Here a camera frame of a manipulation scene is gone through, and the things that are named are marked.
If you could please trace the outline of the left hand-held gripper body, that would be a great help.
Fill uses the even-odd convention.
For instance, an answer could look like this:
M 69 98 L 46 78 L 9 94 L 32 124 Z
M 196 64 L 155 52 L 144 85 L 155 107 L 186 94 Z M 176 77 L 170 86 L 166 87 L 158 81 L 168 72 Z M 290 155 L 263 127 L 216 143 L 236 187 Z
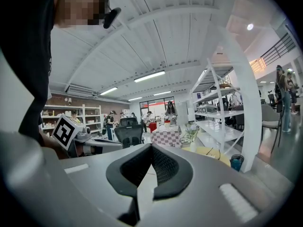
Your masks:
M 84 144 L 91 137 L 89 127 L 74 122 L 64 114 L 61 114 L 52 132 L 52 138 L 60 144 L 69 157 L 78 157 L 75 142 Z

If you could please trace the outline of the white wall shelf unit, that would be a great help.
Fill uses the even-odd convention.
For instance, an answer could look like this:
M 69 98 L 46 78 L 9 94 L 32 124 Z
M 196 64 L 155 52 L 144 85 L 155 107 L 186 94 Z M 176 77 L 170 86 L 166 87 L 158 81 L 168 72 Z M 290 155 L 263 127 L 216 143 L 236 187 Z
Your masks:
M 107 114 L 101 113 L 101 107 L 45 105 L 40 113 L 42 124 L 41 130 L 48 136 L 54 131 L 56 123 L 61 115 L 65 115 L 73 122 L 89 127 L 93 135 L 102 135 L 104 119 Z

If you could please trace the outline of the white vase with flowers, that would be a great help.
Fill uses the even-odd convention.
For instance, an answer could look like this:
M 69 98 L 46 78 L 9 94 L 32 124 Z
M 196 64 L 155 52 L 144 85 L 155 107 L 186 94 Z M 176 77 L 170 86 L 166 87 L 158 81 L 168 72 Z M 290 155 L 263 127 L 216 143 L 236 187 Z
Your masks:
M 189 144 L 190 151 L 196 151 L 196 138 L 199 133 L 199 127 L 195 124 L 188 124 L 186 126 L 186 134 L 184 135 L 185 142 Z

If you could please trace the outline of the round wooden table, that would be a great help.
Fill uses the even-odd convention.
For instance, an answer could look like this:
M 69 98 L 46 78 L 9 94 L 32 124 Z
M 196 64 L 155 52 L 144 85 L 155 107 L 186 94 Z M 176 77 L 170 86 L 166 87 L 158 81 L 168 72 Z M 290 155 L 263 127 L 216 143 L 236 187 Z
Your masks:
M 221 153 L 219 149 L 216 148 L 209 148 L 209 147 L 184 147 L 183 150 L 190 151 L 193 153 L 197 153 L 200 155 L 204 155 L 210 158 L 217 159 L 224 164 L 226 164 L 228 167 L 231 167 L 230 159 L 224 154 Z

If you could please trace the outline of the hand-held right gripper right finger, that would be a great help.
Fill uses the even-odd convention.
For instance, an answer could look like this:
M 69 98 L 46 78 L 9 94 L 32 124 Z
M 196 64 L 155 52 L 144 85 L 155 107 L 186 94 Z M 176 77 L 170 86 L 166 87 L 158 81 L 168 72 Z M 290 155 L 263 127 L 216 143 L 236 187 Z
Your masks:
M 193 178 L 177 197 L 155 201 L 139 227 L 265 227 L 294 185 L 273 169 L 240 173 L 219 160 L 183 149 Z

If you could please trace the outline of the white metal shelf rack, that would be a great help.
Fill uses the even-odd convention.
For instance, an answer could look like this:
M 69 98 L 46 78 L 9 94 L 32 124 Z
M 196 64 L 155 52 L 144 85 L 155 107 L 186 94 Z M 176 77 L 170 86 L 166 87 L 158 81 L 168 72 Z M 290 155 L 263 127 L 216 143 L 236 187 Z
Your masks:
M 204 146 L 217 148 L 224 154 L 244 137 L 244 130 L 236 129 L 234 123 L 226 123 L 244 115 L 243 110 L 229 105 L 228 96 L 241 95 L 240 88 L 225 78 L 232 71 L 231 64 L 213 64 L 207 60 L 206 68 L 190 90 L 194 116 L 202 117 L 200 121 L 194 119 L 199 128 L 198 139 Z

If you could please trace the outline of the grey upholstered chair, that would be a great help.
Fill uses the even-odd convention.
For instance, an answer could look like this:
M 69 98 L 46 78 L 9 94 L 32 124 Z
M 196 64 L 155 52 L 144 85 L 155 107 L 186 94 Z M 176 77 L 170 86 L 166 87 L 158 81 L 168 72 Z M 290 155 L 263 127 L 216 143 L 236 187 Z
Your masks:
M 279 147 L 281 132 L 282 132 L 282 115 L 277 113 L 270 105 L 262 104 L 261 105 L 262 112 L 262 126 L 261 126 L 261 141 L 263 140 L 263 129 L 273 129 L 276 130 L 276 135 L 273 143 L 273 147 L 271 149 L 271 153 L 273 152 L 276 142 Z

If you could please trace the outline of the white air conditioner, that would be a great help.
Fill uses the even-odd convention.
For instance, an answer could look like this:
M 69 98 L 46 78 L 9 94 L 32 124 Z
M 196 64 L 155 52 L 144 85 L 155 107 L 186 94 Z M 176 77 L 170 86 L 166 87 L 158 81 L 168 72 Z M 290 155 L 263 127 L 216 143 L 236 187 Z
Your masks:
M 81 97 L 91 97 L 98 95 L 96 91 L 92 90 L 89 87 L 82 87 L 73 84 L 70 84 L 65 92 L 69 95 L 81 96 Z

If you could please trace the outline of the red white checkered table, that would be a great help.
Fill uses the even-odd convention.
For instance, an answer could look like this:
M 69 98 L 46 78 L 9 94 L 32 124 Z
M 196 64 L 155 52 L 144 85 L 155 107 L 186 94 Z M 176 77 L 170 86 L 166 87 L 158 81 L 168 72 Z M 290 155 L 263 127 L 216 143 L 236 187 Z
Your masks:
M 181 129 L 178 125 L 165 127 L 161 125 L 151 133 L 151 141 L 157 145 L 171 146 L 181 148 Z

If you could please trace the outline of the person's left forearm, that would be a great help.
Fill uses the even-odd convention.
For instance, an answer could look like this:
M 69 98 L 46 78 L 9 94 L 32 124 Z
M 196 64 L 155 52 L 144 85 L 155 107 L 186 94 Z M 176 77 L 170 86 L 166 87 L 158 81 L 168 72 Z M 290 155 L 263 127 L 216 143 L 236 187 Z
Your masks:
M 67 152 L 61 147 L 61 145 L 53 138 L 47 137 L 41 129 L 39 130 L 38 142 L 41 145 L 41 147 L 53 149 L 56 152 L 59 159 L 69 158 Z

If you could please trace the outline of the black office chair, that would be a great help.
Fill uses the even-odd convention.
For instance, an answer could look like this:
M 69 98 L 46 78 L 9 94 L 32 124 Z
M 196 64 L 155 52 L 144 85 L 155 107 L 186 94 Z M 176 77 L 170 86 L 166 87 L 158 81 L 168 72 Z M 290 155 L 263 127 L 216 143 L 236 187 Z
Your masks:
M 144 143 L 143 126 L 134 117 L 120 119 L 114 129 L 115 135 L 123 148 L 129 148 Z

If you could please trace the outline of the black balcony railing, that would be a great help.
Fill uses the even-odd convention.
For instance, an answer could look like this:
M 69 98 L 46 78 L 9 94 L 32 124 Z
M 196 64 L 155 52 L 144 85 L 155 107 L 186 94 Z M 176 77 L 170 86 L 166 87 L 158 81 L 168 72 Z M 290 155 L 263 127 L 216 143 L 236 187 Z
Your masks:
M 291 36 L 286 33 L 279 41 L 277 41 L 272 47 L 270 47 L 263 55 L 261 55 L 262 61 L 266 66 L 274 63 L 278 59 L 281 59 L 288 52 L 296 47 Z

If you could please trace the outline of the person's torso black t-shirt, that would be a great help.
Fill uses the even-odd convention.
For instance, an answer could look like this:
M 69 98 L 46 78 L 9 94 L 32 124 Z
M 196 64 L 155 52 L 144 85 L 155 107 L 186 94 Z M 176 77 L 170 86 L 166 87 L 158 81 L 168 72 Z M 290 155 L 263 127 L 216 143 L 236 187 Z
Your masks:
M 0 48 L 8 64 L 34 97 L 19 133 L 45 146 L 39 132 L 51 72 L 54 0 L 0 0 Z

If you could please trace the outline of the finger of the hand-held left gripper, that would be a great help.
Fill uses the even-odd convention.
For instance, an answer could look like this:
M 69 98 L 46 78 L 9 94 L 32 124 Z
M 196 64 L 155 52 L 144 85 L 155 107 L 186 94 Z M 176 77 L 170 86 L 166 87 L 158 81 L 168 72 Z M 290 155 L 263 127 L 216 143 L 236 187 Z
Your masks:
M 88 146 L 93 149 L 92 154 L 104 154 L 123 149 L 123 144 L 120 142 L 97 138 L 89 139 Z

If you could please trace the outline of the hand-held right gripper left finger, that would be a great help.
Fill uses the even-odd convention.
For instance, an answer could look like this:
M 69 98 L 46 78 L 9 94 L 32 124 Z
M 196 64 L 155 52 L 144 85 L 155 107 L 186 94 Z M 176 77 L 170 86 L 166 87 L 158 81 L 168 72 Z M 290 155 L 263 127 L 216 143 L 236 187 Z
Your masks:
M 71 181 L 90 202 L 117 219 L 130 212 L 132 199 L 113 189 L 106 178 L 106 169 L 113 161 L 143 146 L 140 144 L 95 156 L 63 159 L 60 163 Z

